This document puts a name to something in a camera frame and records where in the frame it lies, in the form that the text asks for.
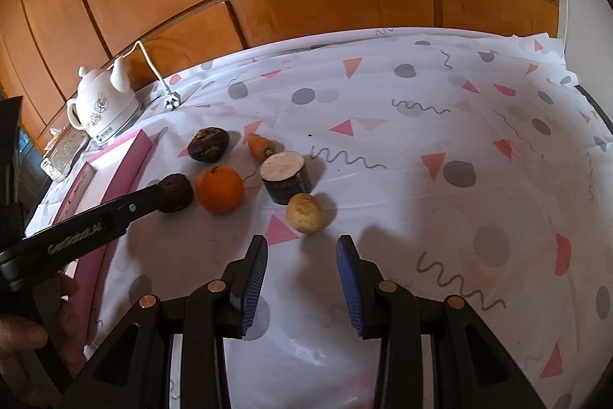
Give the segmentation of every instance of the orange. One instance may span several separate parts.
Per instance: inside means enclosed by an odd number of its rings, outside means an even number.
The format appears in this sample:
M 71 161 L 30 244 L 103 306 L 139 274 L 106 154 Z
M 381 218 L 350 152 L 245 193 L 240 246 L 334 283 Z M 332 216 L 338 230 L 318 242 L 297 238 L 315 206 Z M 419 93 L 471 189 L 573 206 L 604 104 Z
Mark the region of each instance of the orange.
M 209 212 L 229 213 L 243 201 L 244 185 L 232 168 L 213 167 L 203 173 L 195 183 L 195 195 Z

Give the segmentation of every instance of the electric kettle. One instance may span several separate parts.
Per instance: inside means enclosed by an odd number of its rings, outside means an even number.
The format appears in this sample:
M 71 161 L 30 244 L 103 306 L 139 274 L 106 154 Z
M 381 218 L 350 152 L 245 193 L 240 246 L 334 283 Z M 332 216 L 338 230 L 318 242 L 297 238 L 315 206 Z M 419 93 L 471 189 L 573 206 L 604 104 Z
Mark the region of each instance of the electric kettle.
M 130 87 L 122 58 L 115 60 L 112 71 L 81 67 L 79 77 L 77 97 L 66 103 L 68 120 L 72 127 L 85 130 L 103 145 L 131 120 L 140 103 Z

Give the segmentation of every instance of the copper rivet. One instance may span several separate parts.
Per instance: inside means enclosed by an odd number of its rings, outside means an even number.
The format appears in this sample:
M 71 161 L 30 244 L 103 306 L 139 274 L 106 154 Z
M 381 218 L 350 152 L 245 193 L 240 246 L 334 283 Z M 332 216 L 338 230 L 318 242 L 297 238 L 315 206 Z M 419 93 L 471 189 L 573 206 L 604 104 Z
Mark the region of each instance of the copper rivet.
M 464 308 L 464 306 L 466 305 L 466 302 L 464 301 L 464 299 L 457 295 L 453 295 L 449 297 L 447 299 L 447 303 L 449 304 L 451 308 L 456 308 L 458 310 L 460 310 L 461 308 Z
M 211 281 L 207 285 L 207 288 L 212 293 L 219 293 L 220 291 L 226 289 L 226 284 L 221 279 L 216 279 L 214 281 Z
M 385 293 L 393 293 L 398 289 L 398 285 L 393 281 L 381 281 L 379 289 Z
M 149 308 L 153 307 L 156 302 L 157 298 L 155 298 L 153 295 L 145 295 L 144 297 L 140 298 L 139 305 L 142 308 Z

